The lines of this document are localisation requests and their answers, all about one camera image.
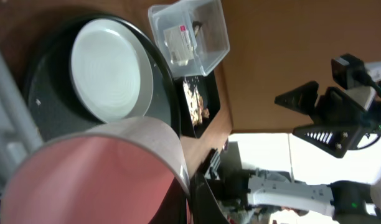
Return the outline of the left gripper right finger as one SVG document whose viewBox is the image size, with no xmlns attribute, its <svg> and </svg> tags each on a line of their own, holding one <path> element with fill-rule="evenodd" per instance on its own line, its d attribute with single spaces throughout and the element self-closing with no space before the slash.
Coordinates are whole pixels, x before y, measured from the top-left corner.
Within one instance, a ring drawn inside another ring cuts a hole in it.
<svg viewBox="0 0 381 224">
<path fill-rule="evenodd" d="M 205 177 L 195 173 L 190 182 L 190 207 L 194 224 L 229 224 Z"/>
</svg>

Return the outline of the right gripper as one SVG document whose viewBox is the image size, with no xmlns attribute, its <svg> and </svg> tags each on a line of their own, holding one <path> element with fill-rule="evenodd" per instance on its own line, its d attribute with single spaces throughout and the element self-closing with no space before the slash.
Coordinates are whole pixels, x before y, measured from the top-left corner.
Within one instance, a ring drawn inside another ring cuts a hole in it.
<svg viewBox="0 0 381 224">
<path fill-rule="evenodd" d="M 380 122 L 337 87 L 328 87 L 315 106 L 318 88 L 315 81 L 305 83 L 277 96 L 275 104 L 310 115 L 314 124 L 294 128 L 294 136 L 343 158 L 347 151 L 357 149 L 369 128 L 376 128 Z"/>
</svg>

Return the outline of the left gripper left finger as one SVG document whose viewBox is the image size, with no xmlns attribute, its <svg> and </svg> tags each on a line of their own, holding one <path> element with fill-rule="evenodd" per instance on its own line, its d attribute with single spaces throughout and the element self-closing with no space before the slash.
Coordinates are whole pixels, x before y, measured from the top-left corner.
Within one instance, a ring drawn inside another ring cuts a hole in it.
<svg viewBox="0 0 381 224">
<path fill-rule="evenodd" d="M 176 179 L 149 224 L 187 224 L 187 198 Z"/>
</svg>

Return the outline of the pink cup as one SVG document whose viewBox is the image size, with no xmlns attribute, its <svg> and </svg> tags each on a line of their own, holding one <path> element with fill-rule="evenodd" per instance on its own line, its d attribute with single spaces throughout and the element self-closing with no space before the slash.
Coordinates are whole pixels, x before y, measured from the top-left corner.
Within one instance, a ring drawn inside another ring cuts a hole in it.
<svg viewBox="0 0 381 224">
<path fill-rule="evenodd" d="M 45 143 L 9 180 L 1 222 L 149 223 L 173 179 L 190 183 L 179 136 L 151 117 L 102 124 Z"/>
</svg>

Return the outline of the food scraps pile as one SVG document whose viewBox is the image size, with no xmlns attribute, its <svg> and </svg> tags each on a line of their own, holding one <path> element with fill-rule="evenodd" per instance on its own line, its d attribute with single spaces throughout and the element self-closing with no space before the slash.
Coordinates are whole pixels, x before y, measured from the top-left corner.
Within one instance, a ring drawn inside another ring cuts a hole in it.
<svg viewBox="0 0 381 224">
<path fill-rule="evenodd" d="M 199 89 L 196 84 L 192 84 L 189 80 L 185 79 L 182 82 L 184 89 L 187 107 L 189 110 L 192 125 L 200 125 L 203 123 L 203 119 L 210 117 L 209 109 L 204 106 L 204 99 L 199 93 Z"/>
</svg>

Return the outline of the white round plate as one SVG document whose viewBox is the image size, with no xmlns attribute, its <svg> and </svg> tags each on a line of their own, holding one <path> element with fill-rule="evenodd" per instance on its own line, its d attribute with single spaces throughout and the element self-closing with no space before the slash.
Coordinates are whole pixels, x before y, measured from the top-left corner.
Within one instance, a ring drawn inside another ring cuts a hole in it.
<svg viewBox="0 0 381 224">
<path fill-rule="evenodd" d="M 104 123 L 144 116 L 153 98 L 153 71 L 145 48 L 123 24 L 93 19 L 75 37 L 70 54 L 75 92 Z"/>
</svg>

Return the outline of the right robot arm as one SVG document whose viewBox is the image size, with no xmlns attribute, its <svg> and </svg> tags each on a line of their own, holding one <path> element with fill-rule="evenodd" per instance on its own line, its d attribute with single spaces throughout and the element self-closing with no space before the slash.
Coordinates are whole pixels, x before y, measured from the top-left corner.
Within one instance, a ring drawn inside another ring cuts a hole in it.
<svg viewBox="0 0 381 224">
<path fill-rule="evenodd" d="M 331 71 L 336 85 L 325 94 L 319 95 L 318 83 L 311 81 L 277 96 L 275 103 L 312 119 L 312 124 L 294 128 L 294 136 L 341 159 L 358 151 L 364 136 L 381 137 L 381 61 L 365 63 L 344 54 L 332 59 Z M 381 174 L 373 184 L 338 180 L 308 185 L 241 170 L 208 185 L 214 199 L 228 202 L 236 212 L 291 208 L 339 223 L 381 223 Z"/>
</svg>

